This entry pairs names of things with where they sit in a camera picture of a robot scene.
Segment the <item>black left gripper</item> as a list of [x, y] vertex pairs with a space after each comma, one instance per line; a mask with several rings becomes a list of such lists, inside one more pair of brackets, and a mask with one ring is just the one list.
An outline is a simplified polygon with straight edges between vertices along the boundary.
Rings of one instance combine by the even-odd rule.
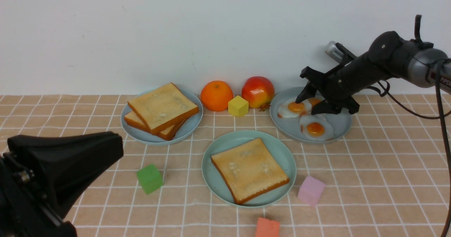
[[21, 134], [7, 144], [14, 160], [33, 172], [26, 187], [60, 218], [124, 155], [123, 139], [112, 131], [53, 138]]

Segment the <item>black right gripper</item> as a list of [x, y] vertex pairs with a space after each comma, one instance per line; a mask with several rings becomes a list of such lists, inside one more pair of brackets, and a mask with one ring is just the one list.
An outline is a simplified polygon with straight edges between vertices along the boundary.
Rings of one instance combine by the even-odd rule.
[[352, 96], [379, 81], [379, 67], [369, 61], [367, 54], [363, 54], [346, 66], [338, 65], [327, 73], [307, 66], [300, 77], [309, 82], [296, 97], [295, 103], [313, 98], [318, 92], [324, 98], [312, 106], [311, 115], [337, 115], [343, 108], [354, 114], [359, 111], [359, 104]]

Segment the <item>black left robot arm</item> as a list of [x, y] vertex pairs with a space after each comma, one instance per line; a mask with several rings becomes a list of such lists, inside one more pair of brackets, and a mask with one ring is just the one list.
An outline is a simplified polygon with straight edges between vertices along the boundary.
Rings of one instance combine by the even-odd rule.
[[111, 131], [70, 137], [19, 134], [0, 160], [1, 236], [76, 237], [64, 221], [85, 190], [123, 157]]

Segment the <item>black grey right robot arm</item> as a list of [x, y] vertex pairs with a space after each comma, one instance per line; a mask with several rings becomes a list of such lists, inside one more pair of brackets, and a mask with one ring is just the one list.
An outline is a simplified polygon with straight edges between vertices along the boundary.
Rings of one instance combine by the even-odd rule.
[[439, 71], [439, 88], [450, 93], [450, 58], [430, 42], [404, 40], [395, 31], [388, 31], [378, 36], [360, 56], [333, 41], [327, 45], [326, 53], [338, 62], [335, 68], [322, 73], [306, 67], [300, 73], [308, 83], [296, 103], [317, 93], [323, 97], [319, 105], [311, 109], [313, 115], [339, 114], [343, 108], [355, 114], [360, 105], [354, 100], [354, 94], [374, 89], [375, 83], [391, 78], [401, 78], [427, 89], [435, 86]]

